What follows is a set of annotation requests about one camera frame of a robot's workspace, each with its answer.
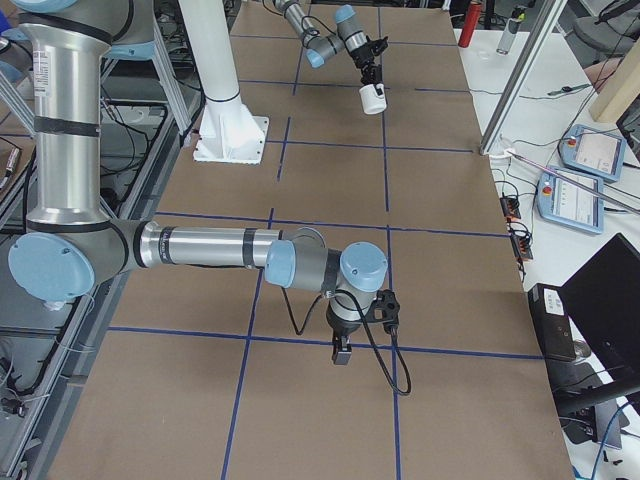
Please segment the far teach pendant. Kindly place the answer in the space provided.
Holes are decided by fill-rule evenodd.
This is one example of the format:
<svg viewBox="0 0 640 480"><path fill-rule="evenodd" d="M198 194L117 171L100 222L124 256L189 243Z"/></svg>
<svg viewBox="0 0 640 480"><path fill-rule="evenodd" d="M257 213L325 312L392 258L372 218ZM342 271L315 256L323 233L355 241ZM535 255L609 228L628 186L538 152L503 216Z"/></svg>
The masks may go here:
<svg viewBox="0 0 640 480"><path fill-rule="evenodd" d="M605 182L620 180L626 151L623 137L577 124L561 140L560 147L565 166L596 175Z"/></svg>

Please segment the reacher grabber stick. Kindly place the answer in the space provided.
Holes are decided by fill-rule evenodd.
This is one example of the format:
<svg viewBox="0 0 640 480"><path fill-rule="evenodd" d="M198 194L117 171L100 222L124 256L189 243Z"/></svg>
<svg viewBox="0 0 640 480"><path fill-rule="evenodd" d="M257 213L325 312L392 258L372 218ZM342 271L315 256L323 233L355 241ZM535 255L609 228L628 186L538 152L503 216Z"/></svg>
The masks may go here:
<svg viewBox="0 0 640 480"><path fill-rule="evenodd" d="M593 196L596 196L599 199L602 199L605 202L608 202L608 203L611 203L613 205L616 205L616 206L620 207L622 210L624 210L624 211L626 211L628 213L631 213L631 214L634 214L634 215L637 215L637 216L640 215L640 212L639 212L638 209L633 208L630 205L625 204L624 202L622 202L620 200L617 200L617 199L615 199L615 198L613 198L613 197L611 197L611 196L609 196L609 195L607 195L607 194L605 194L603 192L600 192L596 188L591 188L591 187L588 187L586 185L583 185L579 181L573 180L573 179L567 177L566 175L561 174L557 170L554 170L552 168L549 168L549 167L546 167L544 165L538 164L538 163L536 163L536 162L534 162L534 161L532 161L532 160L530 160L530 159L528 159L528 158L526 158L524 156L521 156L521 155L517 154L513 149L506 149L506 150L503 151L502 154L498 154L498 155L489 154L489 159L490 160L498 160L498 159L506 159L506 158L516 159L516 160L518 160L520 162L525 163L528 166L534 167L534 168L536 168L538 170L541 170L542 172L544 172L546 174L549 174L549 175L554 176L554 177L556 177L558 179L561 179L561 180L563 180L563 181L565 181L565 182L567 182L567 183L569 183L571 185L574 185L575 187L577 187L579 189L582 189L582 190L588 192L589 194L591 194Z"/></svg>

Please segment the grey water bottle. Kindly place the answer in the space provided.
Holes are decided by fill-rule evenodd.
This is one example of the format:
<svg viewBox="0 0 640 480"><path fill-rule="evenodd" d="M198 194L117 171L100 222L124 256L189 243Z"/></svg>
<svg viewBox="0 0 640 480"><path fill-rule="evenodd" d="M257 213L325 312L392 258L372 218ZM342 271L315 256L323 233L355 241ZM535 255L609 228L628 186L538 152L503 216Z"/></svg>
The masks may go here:
<svg viewBox="0 0 640 480"><path fill-rule="evenodd" d="M517 5L513 9L510 17L506 21L505 28L496 47L498 54L507 55L509 53L521 23L525 18L526 9L527 7L522 5Z"/></svg>

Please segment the aluminium frame post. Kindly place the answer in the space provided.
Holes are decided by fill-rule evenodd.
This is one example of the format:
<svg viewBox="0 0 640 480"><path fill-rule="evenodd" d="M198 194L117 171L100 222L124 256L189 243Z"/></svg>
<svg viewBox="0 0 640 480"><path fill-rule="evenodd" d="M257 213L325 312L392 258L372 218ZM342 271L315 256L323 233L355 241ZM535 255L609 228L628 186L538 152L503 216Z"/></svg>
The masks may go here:
<svg viewBox="0 0 640 480"><path fill-rule="evenodd" d="M567 0L544 2L482 136L479 146L481 155L488 155L491 152L510 110L520 95L525 80L566 4Z"/></svg>

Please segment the white smiley face mug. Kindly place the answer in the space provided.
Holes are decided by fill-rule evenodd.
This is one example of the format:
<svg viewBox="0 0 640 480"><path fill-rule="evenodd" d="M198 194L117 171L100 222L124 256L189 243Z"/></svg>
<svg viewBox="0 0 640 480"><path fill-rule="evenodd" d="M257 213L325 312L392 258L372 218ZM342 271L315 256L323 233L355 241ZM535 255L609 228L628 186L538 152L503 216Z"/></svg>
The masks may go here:
<svg viewBox="0 0 640 480"><path fill-rule="evenodd" d="M387 108L383 83L367 84L359 89L362 109L366 115L377 115Z"/></svg>

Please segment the near teach pendant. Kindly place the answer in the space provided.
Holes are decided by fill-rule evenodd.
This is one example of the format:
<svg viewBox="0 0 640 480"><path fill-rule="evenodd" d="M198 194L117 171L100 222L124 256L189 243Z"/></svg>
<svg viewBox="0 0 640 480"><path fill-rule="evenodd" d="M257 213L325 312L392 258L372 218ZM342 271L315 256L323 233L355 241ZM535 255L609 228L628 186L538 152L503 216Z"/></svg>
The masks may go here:
<svg viewBox="0 0 640 480"><path fill-rule="evenodd" d="M604 230L604 201L585 188L601 193L601 178L564 168L557 172L581 185L573 185L556 175L543 173L538 182L537 208L540 216L550 222L589 234Z"/></svg>

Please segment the black laptop computer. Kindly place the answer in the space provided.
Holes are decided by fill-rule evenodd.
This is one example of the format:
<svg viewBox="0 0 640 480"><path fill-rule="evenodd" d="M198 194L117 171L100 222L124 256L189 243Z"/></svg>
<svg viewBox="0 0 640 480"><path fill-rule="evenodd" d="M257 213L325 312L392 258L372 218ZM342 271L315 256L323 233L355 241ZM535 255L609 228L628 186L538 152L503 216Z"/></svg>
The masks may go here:
<svg viewBox="0 0 640 480"><path fill-rule="evenodd" d="M639 251L615 234L561 287L568 315L603 366L639 371Z"/></svg>

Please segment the teach pendant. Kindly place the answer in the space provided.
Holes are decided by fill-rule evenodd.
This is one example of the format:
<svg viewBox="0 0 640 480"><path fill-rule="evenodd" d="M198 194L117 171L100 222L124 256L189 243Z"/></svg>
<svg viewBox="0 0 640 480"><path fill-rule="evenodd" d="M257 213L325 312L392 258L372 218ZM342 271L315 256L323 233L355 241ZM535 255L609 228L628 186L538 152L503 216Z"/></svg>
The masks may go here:
<svg viewBox="0 0 640 480"><path fill-rule="evenodd" d="M605 182L620 180L626 151L623 137L577 124L561 140L560 147L565 166L596 175Z"/></svg>
<svg viewBox="0 0 640 480"><path fill-rule="evenodd" d="M538 182L537 208L540 216L550 222L589 234L604 230L604 201L585 188L601 193L601 178L564 168L557 172L581 185L573 185L556 175L543 173Z"/></svg>

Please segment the black box device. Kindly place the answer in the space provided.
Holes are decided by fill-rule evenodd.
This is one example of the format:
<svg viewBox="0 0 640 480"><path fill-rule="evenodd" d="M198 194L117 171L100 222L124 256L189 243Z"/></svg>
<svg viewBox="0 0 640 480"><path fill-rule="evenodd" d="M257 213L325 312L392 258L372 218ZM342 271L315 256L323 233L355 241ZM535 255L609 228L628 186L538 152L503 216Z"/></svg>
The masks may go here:
<svg viewBox="0 0 640 480"><path fill-rule="evenodd" d="M572 362L576 359L569 316L559 289L537 283L527 293L537 341L546 359Z"/></svg>

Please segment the red bottle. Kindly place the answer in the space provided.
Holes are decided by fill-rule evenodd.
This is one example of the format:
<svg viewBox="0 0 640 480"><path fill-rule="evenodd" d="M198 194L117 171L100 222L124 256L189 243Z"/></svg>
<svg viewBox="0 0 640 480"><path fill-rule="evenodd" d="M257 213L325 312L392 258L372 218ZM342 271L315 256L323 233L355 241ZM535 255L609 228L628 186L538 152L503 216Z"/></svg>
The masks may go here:
<svg viewBox="0 0 640 480"><path fill-rule="evenodd" d="M471 0L465 12L464 24L458 39L460 48L467 48L470 45L481 12L482 2L480 0Z"/></svg>

